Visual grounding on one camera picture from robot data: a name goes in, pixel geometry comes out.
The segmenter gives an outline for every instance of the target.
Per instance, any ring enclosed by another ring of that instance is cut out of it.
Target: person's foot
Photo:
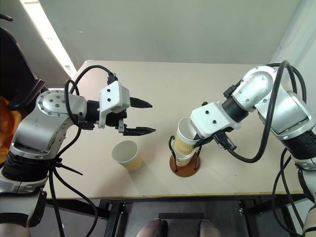
[[[148,222],[136,235],[136,237],[167,237],[168,223],[161,219]]]
[[[202,220],[198,225],[198,237],[221,237],[221,233],[209,220]]]

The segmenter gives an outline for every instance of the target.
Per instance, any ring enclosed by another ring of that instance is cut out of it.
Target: beige tabletop
[[[150,102],[151,109],[127,109],[128,127],[147,126],[156,132],[140,137],[122,136],[113,127],[93,131],[84,130],[79,140],[63,155],[63,163],[82,172],[80,176],[58,169],[60,175],[89,198],[170,197],[195,195],[259,195],[272,192],[279,171],[283,145],[272,134],[266,152],[258,162],[248,164],[232,157],[213,141],[201,151],[201,167],[191,177],[181,178],[169,167],[171,152],[168,140],[176,133],[182,117],[203,101],[225,101],[223,92],[237,83],[254,65],[184,64],[87,61],[87,66],[99,64],[117,74],[119,81],[130,91],[130,96]],[[80,95],[87,100],[98,100],[99,91],[107,86],[107,74],[93,69],[80,81]],[[252,158],[258,151],[263,131],[257,112],[250,114],[241,129],[229,133],[237,145],[237,152]],[[72,126],[63,145],[74,137]],[[135,141],[143,158],[142,167],[128,172],[111,157],[112,148],[120,141]],[[291,162],[285,171],[290,191],[301,193],[297,169]],[[78,198],[55,179],[58,198]],[[45,190],[50,196],[49,184]],[[280,183],[278,192],[284,192]]]

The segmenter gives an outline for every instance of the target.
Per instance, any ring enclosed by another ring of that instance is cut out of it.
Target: cable connector
[[[115,73],[109,73],[109,76],[108,76],[108,85],[113,83],[114,81],[116,80],[119,80],[117,78],[117,75]]]
[[[213,135],[214,140],[217,142],[220,148],[224,150],[235,150],[237,146],[229,139],[226,133],[222,130],[215,132]]]
[[[94,129],[94,122],[79,122],[78,126],[83,130],[93,130]]]
[[[232,93],[236,90],[236,88],[237,88],[237,86],[232,85],[227,90],[225,90],[225,92],[223,93],[224,96],[228,99],[228,97],[230,97],[232,95]]]

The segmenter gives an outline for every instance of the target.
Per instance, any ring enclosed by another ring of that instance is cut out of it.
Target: floor
[[[127,205],[128,219],[125,234],[117,237],[134,237],[147,221],[157,218],[159,213],[199,213],[215,223],[222,237],[246,237],[244,216],[238,212],[237,201],[213,202],[137,202]],[[85,236],[92,224],[93,218],[84,215],[60,211],[67,237]],[[260,237],[287,237],[271,212],[256,217]],[[169,225],[168,237],[196,237],[197,226],[201,219],[167,219]],[[106,220],[99,219],[92,237],[104,235]],[[36,227],[30,228],[31,237],[59,236],[53,208],[47,206],[42,221]]]

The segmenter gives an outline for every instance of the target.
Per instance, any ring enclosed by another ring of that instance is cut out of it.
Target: paper cup
[[[178,123],[175,149],[184,155],[190,154],[194,150],[193,146],[198,142],[198,140],[193,140],[197,132],[190,122],[190,117],[184,117]]]
[[[175,150],[175,141],[174,140],[171,142],[171,147],[173,148],[175,155],[176,155],[177,166],[186,166],[190,162],[190,160],[192,159],[194,152],[195,152],[195,149],[193,149],[193,151],[188,155],[178,153]]]
[[[123,141],[112,149],[112,157],[129,171],[134,171],[142,166],[137,144],[133,141]]]

